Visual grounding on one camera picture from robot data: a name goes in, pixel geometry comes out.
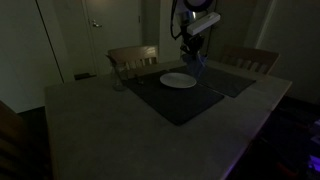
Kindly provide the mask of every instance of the gray table surface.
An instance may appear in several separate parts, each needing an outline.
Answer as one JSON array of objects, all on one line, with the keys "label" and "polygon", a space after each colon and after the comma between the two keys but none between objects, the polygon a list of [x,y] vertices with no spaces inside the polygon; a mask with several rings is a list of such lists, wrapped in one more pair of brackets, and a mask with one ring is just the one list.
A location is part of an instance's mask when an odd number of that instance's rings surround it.
[{"label": "gray table surface", "polygon": [[114,91],[109,76],[47,88],[55,179],[224,179],[291,82],[214,61],[208,66],[257,82],[180,127],[129,89]]}]

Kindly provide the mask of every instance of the door handle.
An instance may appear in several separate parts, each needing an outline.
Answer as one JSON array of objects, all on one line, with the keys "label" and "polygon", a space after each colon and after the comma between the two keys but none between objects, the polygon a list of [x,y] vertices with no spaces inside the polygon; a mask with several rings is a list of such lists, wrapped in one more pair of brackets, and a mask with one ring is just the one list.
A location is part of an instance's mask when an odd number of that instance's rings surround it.
[{"label": "door handle", "polygon": [[95,28],[101,28],[102,27],[102,25],[98,24],[96,22],[96,20],[92,20],[91,22],[92,22],[92,26],[95,27]]}]

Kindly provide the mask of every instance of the white plate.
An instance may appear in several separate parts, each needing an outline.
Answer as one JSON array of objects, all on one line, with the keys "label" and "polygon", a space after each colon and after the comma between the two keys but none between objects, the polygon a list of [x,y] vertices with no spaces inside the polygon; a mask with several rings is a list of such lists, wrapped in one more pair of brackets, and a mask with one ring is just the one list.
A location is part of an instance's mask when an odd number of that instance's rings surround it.
[{"label": "white plate", "polygon": [[174,88],[190,88],[197,84],[192,76],[182,73],[167,73],[160,77],[162,84]]}]

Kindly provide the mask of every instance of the black placemat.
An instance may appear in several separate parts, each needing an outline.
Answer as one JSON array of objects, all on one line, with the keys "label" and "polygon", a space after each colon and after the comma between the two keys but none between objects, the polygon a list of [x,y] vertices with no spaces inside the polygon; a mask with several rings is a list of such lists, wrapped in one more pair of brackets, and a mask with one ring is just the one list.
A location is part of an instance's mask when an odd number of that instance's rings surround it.
[{"label": "black placemat", "polygon": [[167,87],[160,82],[161,75],[165,73],[167,71],[139,77],[143,85],[136,79],[127,80],[124,84],[175,125],[186,123],[224,97],[199,84],[187,89]]},{"label": "black placemat", "polygon": [[[187,73],[185,66],[170,69],[172,72]],[[198,83],[230,97],[237,97],[243,90],[256,82],[241,76],[236,76],[224,71],[206,67]]]}]

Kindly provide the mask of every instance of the dining table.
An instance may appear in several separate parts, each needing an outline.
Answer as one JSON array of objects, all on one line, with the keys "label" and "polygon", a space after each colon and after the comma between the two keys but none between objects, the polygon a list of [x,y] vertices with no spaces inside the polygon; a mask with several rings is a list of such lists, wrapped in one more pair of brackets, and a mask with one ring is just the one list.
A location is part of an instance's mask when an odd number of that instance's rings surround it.
[{"label": "dining table", "polygon": [[[184,65],[182,61],[159,63],[132,70],[129,76]],[[110,75],[47,87],[54,179],[225,179],[291,81],[213,60],[206,66],[255,82],[236,97],[224,95],[180,126],[130,88],[115,91]]]}]

